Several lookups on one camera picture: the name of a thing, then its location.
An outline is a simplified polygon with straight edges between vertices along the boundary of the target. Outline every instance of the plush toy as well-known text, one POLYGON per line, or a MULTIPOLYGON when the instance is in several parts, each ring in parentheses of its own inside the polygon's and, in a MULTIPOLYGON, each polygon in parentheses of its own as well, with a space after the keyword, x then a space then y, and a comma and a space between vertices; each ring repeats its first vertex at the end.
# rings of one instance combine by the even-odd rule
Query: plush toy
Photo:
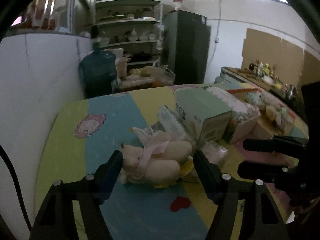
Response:
POLYGON ((123 165, 119 181, 123 184, 150 183, 163 185, 181 177, 180 164, 192 154, 192 145, 187 141, 169 141, 167 133, 151 138, 145 148, 121 145, 123 165))

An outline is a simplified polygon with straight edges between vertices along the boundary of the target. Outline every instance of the dark gray refrigerator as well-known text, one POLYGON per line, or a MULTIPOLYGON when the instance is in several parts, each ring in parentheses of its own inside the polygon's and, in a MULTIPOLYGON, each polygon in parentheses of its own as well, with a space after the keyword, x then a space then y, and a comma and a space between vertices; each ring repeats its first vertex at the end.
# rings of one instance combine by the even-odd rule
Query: dark gray refrigerator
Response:
POLYGON ((162 65, 169 65, 176 74, 176 85, 203 83, 211 31, 207 18, 174 11, 164 17, 163 23, 162 65))

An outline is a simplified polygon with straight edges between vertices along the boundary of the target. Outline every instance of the silver bolt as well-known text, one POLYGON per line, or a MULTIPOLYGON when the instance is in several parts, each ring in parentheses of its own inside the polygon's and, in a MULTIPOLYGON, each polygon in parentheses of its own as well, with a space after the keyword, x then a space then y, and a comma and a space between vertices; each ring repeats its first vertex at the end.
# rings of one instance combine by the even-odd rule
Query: silver bolt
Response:
POLYGON ((261 179, 256 179, 256 184, 259 186, 263 185, 263 181, 261 179))
POLYGON ((231 179, 231 176, 229 174, 227 174, 227 173, 224 173, 224 174, 222 174, 222 178, 224 180, 229 180, 229 179, 231 179))
POLYGON ((53 183, 52 183, 52 185, 54 185, 54 186, 58 186, 58 185, 60 185, 61 184, 61 179, 58 179, 58 180, 56 180, 56 181, 54 181, 53 183))
POLYGON ((94 175, 93 174, 88 174, 87 176, 85 176, 86 180, 93 180, 94 179, 94 175))

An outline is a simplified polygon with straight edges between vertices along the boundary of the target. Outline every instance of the table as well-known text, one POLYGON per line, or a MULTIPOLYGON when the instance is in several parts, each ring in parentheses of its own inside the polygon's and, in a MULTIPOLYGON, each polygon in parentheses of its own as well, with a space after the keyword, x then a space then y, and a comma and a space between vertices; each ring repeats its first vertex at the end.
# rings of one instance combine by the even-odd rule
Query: table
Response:
MULTIPOLYGON (((176 88, 177 86, 130 91, 66 104, 55 121, 41 159, 36 184, 36 213, 53 181, 62 179, 67 183, 94 173, 99 165, 108 161, 114 150, 120 149, 123 142, 142 146, 129 129, 155 123, 156 113, 163 104, 174 110, 173 90, 176 88), (91 137, 77 138, 77 125, 90 114, 105 115, 106 119, 91 137)), ((296 119, 292 133, 294 136, 307 136, 306 125, 299 118, 296 119)), ((237 167, 244 159, 288 162, 282 155, 247 152, 242 148, 241 141, 230 146, 223 140, 219 143, 229 152, 222 172, 229 173, 236 179, 240 179, 237 167)), ((292 211, 287 195, 276 190, 273 185, 268 187, 286 220, 292 211)), ((123 185, 117 182, 110 199, 100 206, 114 240, 205 239, 216 208, 207 199, 200 184, 185 182, 160 189, 144 184, 123 185), (192 206, 171 212, 170 204, 178 195, 188 197, 192 206)), ((74 213, 79 237, 86 239, 77 202, 74 202, 74 213)), ((237 239, 241 217, 242 213, 238 212, 232 239, 237 239)))

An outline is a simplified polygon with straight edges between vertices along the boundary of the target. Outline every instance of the cardboard box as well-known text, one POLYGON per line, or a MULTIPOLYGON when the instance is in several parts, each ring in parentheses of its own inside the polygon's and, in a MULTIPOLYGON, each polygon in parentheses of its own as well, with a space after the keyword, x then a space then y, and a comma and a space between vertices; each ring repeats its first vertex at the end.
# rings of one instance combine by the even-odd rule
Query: cardboard box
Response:
POLYGON ((232 109, 221 99, 202 88, 175 92, 176 112, 199 143, 221 139, 232 109))

